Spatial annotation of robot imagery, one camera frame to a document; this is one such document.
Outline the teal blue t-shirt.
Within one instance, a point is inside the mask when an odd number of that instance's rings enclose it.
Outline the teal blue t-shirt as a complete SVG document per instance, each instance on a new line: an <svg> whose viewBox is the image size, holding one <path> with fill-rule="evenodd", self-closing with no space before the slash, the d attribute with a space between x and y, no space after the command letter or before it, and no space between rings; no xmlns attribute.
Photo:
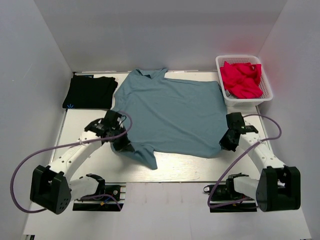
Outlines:
<svg viewBox="0 0 320 240"><path fill-rule="evenodd" d="M131 71L115 92L116 112L133 151L120 154L157 169L155 152L214 158L227 131L227 107L216 81L166 78L166 69Z"/></svg>

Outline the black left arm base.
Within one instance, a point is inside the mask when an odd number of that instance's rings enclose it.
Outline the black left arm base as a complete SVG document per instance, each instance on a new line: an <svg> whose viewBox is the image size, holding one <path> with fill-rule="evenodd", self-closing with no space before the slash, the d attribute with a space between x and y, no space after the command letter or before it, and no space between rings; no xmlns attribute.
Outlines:
<svg viewBox="0 0 320 240"><path fill-rule="evenodd" d="M126 184L106 183L97 196L75 200L74 212L120 212L125 204Z"/></svg>

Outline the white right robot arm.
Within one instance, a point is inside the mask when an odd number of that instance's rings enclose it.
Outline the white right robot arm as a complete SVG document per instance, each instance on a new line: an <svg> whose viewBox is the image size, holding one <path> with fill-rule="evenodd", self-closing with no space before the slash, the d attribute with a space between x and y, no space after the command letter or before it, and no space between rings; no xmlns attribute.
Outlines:
<svg viewBox="0 0 320 240"><path fill-rule="evenodd" d="M254 163L259 179L247 174L231 174L226 179L226 195L236 200L245 195L256 201L263 212L297 210L301 206L301 173L287 166L263 143L258 130L245 123L239 112L226 115L227 131L219 144L223 150L237 148Z"/></svg>

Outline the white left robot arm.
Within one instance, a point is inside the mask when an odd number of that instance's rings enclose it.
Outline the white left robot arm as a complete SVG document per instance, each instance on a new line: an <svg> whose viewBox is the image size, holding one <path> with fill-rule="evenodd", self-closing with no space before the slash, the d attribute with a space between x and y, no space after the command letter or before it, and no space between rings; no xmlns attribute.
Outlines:
<svg viewBox="0 0 320 240"><path fill-rule="evenodd" d="M38 165L32 173L30 200L46 210L59 215L74 200L114 199L106 193L106 181L97 174L87 173L72 179L78 168L105 143L115 150L131 150L128 139L131 121L128 113L108 110L103 118L91 121L74 143L47 166Z"/></svg>

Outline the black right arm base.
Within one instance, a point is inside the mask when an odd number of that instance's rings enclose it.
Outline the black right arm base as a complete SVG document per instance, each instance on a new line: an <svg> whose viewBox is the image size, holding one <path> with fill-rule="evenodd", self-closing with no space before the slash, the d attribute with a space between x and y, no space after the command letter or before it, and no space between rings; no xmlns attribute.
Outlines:
<svg viewBox="0 0 320 240"><path fill-rule="evenodd" d="M235 200L243 200L247 196L242 193L235 193L231 195L225 184L219 184L217 189L215 190L213 196L210 199L211 205L219 205L223 203L229 203ZM224 205L217 208L210 208L210 213L250 213L257 212L258 207L256 206L256 202L253 199L247 199L244 201L240 201L237 203Z"/></svg>

